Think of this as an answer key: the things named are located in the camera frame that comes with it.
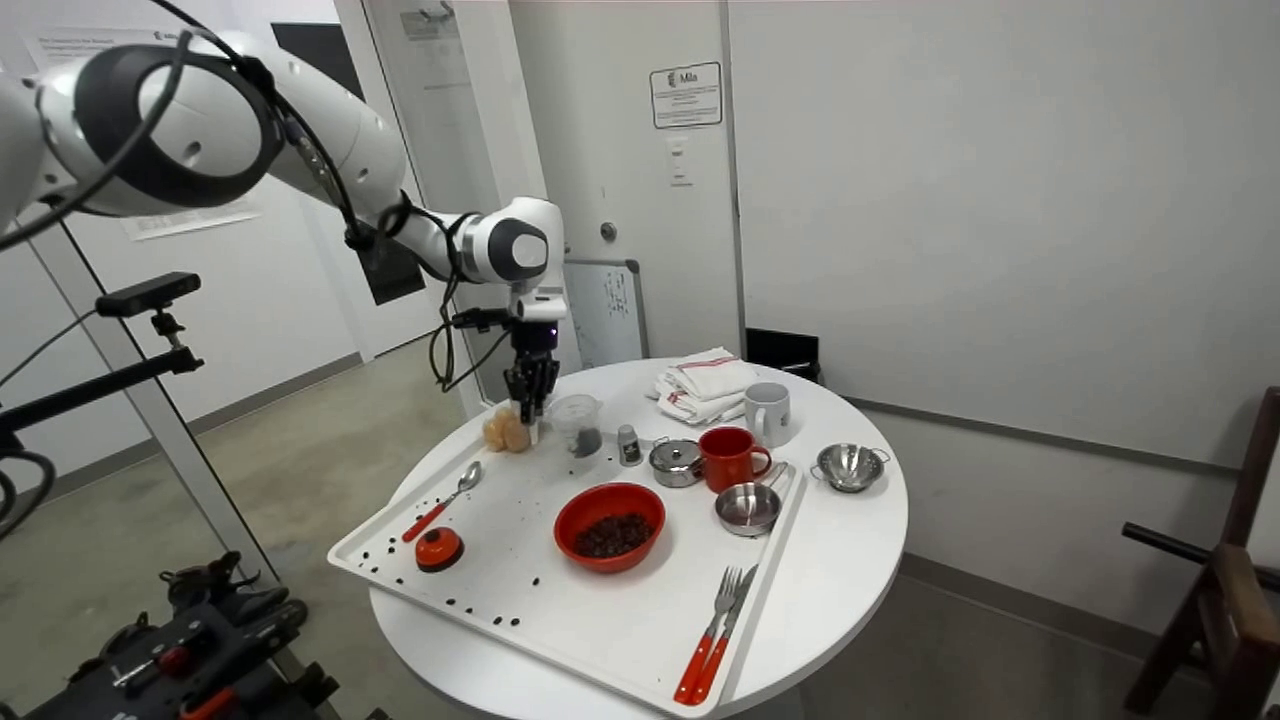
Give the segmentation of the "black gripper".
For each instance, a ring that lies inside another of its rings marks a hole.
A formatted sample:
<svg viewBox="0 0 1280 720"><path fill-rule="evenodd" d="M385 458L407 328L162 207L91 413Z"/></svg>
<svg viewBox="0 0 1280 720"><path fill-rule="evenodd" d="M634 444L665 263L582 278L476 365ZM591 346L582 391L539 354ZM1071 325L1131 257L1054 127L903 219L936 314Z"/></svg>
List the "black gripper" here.
<svg viewBox="0 0 1280 720"><path fill-rule="evenodd" d="M502 373L502 384L521 424L539 424L548 413L548 394L558 375L557 340L563 314L566 303L558 295L516 301L507 308L511 369Z"/></svg>

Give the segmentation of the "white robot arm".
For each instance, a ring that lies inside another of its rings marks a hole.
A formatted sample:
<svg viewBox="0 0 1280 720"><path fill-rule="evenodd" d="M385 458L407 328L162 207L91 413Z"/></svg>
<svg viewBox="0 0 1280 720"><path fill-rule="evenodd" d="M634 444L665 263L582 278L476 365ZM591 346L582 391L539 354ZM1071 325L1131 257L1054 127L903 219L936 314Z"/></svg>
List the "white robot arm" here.
<svg viewBox="0 0 1280 720"><path fill-rule="evenodd" d="M70 212L219 207L265 174L337 207L358 259L398 247L445 287L502 284L511 303L492 311L511 340L502 388L522 424L545 416L566 320L563 212L552 201L511 194L492 212L414 203L386 118L280 47L111 43L5 78L0 247Z"/></svg>

